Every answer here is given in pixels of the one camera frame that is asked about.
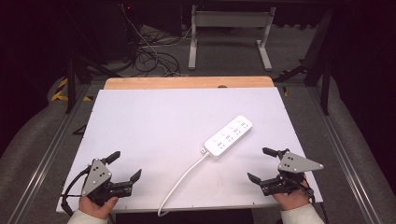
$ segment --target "gray floor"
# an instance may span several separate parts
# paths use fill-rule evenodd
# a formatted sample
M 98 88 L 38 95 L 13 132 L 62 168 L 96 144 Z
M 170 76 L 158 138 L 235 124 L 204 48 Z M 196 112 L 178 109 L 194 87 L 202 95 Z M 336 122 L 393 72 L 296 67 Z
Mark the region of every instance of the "gray floor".
M 274 26 L 267 43 L 272 72 L 264 71 L 255 47 L 256 39 L 262 34 L 260 29 L 242 29 L 236 35 L 214 30 L 201 32 L 194 71 L 187 69 L 188 40 L 155 49 L 175 56 L 183 76 L 277 77 L 281 71 L 299 65 L 298 59 L 304 57 L 314 32 L 315 29 L 309 28 L 301 31 Z M 132 69 L 122 72 L 124 76 L 135 73 Z M 160 67 L 149 75 L 161 74 Z M 318 109 L 320 85 L 306 88 L 303 78 L 304 75 L 293 77 L 277 86 L 307 158 L 320 161 L 326 167 L 315 173 L 315 177 L 329 222 L 396 223 L 395 196 L 340 101 L 336 84 L 332 82 L 330 116 L 325 117 Z M 79 92 L 95 96 L 104 87 L 105 80 L 106 77 L 95 77 L 90 86 L 78 85 Z M 49 99 L 59 81 L 49 91 Z M 281 87 L 287 88 L 288 96 Z M 65 101 L 50 101 L 48 107 L 23 126 L 1 158 L 0 223 L 67 222 L 68 216 L 56 213 L 55 207 L 81 139 L 81 135 L 74 135 L 73 131 L 88 123 L 93 102 L 79 102 L 69 115 L 64 113 L 66 107 Z M 41 169 L 43 173 L 37 176 L 37 167 L 48 169 Z M 32 177 L 36 183 L 30 183 Z M 324 217 L 318 205 L 317 210 Z M 253 209 L 252 214 L 255 223 L 275 223 L 279 219 L 279 208 Z

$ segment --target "power cord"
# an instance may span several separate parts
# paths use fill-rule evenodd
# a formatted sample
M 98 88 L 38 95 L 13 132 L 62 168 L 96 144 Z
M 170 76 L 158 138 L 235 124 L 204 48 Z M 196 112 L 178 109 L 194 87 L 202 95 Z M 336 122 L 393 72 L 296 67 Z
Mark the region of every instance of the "power cord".
M 201 161 L 204 160 L 204 158 L 208 157 L 210 154 L 209 152 L 206 152 L 206 154 L 200 159 L 198 160 L 198 162 L 196 162 L 192 167 L 190 167 L 189 170 L 186 171 L 186 173 L 184 173 L 184 175 L 177 181 L 177 183 L 175 184 L 175 186 L 171 189 L 171 191 L 168 193 L 168 195 L 166 196 L 166 198 L 163 200 L 163 203 L 161 204 L 160 208 L 158 209 L 158 217 L 163 217 L 166 214 L 168 214 L 169 212 L 164 212 L 161 213 L 161 211 L 163 210 L 163 206 L 165 205 L 166 201 L 168 200 L 168 198 L 171 196 L 171 194 L 173 193 L 173 191 L 177 188 L 177 186 L 180 184 L 180 182 L 184 179 L 184 177 L 195 167 L 197 166 Z

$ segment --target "yellow and black tape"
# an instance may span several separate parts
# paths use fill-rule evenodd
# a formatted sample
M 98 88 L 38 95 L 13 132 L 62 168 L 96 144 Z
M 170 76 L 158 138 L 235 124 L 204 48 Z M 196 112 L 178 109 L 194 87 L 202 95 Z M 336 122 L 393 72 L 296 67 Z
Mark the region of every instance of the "yellow and black tape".
M 64 77 L 62 79 L 61 83 L 59 83 L 58 89 L 56 89 L 55 94 L 53 94 L 51 101 L 56 101 L 56 100 L 68 101 L 69 100 L 69 98 L 67 96 L 61 95 L 66 84 L 67 84 L 67 77 Z M 93 101 L 93 96 L 84 96 L 83 101 Z

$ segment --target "power strip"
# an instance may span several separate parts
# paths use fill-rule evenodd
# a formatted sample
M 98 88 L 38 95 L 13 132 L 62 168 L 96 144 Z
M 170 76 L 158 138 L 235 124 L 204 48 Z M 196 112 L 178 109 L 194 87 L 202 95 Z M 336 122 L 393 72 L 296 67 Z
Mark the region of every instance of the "power strip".
M 236 144 L 243 136 L 245 136 L 253 124 L 244 116 L 238 116 L 228 123 L 224 128 L 220 129 L 211 138 L 209 138 L 204 147 L 201 149 L 202 153 L 207 151 L 210 158 L 218 160 L 222 154 Z

